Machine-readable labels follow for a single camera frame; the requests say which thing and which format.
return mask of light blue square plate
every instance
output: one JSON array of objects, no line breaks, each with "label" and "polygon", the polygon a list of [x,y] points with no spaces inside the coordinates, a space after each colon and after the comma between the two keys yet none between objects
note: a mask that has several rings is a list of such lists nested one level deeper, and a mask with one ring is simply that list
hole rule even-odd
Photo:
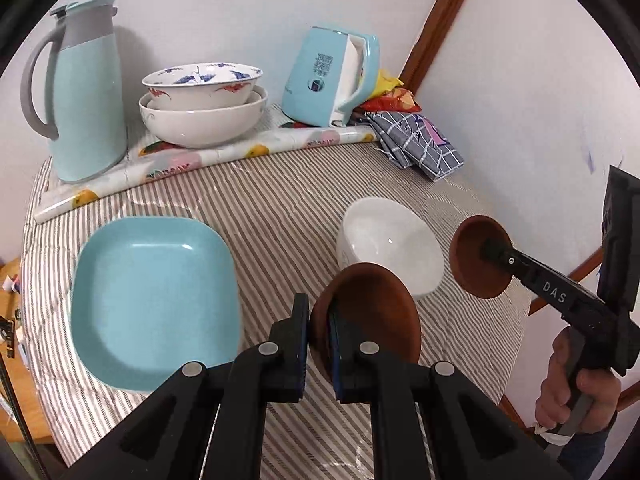
[{"label": "light blue square plate", "polygon": [[87,370],[123,390],[151,392],[188,361],[232,361],[241,311],[229,248],[188,218],[108,223],[78,259],[71,337]]}]

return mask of wall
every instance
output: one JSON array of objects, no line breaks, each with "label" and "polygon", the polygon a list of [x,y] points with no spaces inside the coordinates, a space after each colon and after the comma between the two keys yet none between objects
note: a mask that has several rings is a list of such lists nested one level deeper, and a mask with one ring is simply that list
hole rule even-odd
[{"label": "wall", "polygon": [[[165,66],[232,60],[264,69],[263,84],[279,101],[304,34],[338,25],[377,34],[382,66],[399,73],[435,0],[117,0],[118,47],[126,111],[138,116],[140,79]],[[16,257],[33,177],[46,143],[22,118],[18,86],[36,40],[52,27],[44,17],[0,78],[0,257]],[[43,60],[34,99],[42,102]]]},{"label": "wall", "polygon": [[[600,244],[608,165],[640,175],[640,89],[575,0],[466,0],[417,100],[516,247],[563,272]],[[565,325],[551,307],[527,320],[506,395],[528,426]],[[620,414],[593,478],[639,414]]]}]

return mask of finger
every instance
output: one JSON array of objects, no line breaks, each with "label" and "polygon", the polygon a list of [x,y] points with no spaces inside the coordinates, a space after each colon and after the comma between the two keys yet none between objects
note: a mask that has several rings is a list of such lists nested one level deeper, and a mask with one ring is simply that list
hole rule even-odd
[{"label": "finger", "polygon": [[622,390],[611,370],[580,370],[575,382],[580,391],[604,404],[616,404]]},{"label": "finger", "polygon": [[549,369],[546,374],[548,388],[554,399],[564,406],[571,398],[571,389],[564,372],[564,367],[560,364],[558,356],[554,353],[549,359]]},{"label": "finger", "polygon": [[616,412],[615,403],[595,402],[580,424],[580,432],[597,433],[604,430]]},{"label": "finger", "polygon": [[540,399],[536,401],[536,420],[540,426],[544,426],[548,430],[552,430],[556,426],[556,422],[542,408]]},{"label": "finger", "polygon": [[540,385],[540,407],[551,417],[553,422],[564,424],[571,415],[571,410],[564,404],[559,404],[553,394],[553,385],[549,379],[542,381]]},{"label": "finger", "polygon": [[569,360],[569,354],[571,352],[571,345],[569,344],[569,327],[563,328],[556,336],[553,348],[558,362],[564,366],[564,364]]}]

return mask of blue sleeve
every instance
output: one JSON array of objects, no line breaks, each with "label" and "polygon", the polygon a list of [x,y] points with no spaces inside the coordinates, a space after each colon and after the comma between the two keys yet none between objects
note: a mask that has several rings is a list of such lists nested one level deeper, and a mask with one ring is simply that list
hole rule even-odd
[{"label": "blue sleeve", "polygon": [[566,469],[574,480],[589,480],[591,473],[602,459],[604,445],[615,422],[612,419],[607,428],[598,433],[579,433],[564,446],[558,463]]}]

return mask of striped tablecloth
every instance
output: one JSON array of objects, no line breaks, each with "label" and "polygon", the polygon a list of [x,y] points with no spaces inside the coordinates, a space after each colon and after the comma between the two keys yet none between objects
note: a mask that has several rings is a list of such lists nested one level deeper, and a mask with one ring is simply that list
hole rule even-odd
[{"label": "striped tablecloth", "polygon": [[[393,167],[374,145],[356,144],[249,158],[129,189],[42,225],[31,217],[50,162],[34,184],[24,229],[24,327],[33,377],[53,437],[74,462],[143,400],[92,378],[70,338],[70,286],[79,250],[99,227],[123,216],[186,216],[218,231],[236,262],[247,344],[267,338],[290,313],[296,291],[316,297],[337,273],[335,235],[354,200],[382,196],[411,208],[445,254],[466,217],[488,213],[462,177],[428,182]],[[418,303],[420,362],[446,359],[499,401],[516,360],[528,294],[512,283],[491,301],[453,280]],[[308,362],[299,404],[268,407],[262,478],[373,478],[369,410],[342,406]]]}]

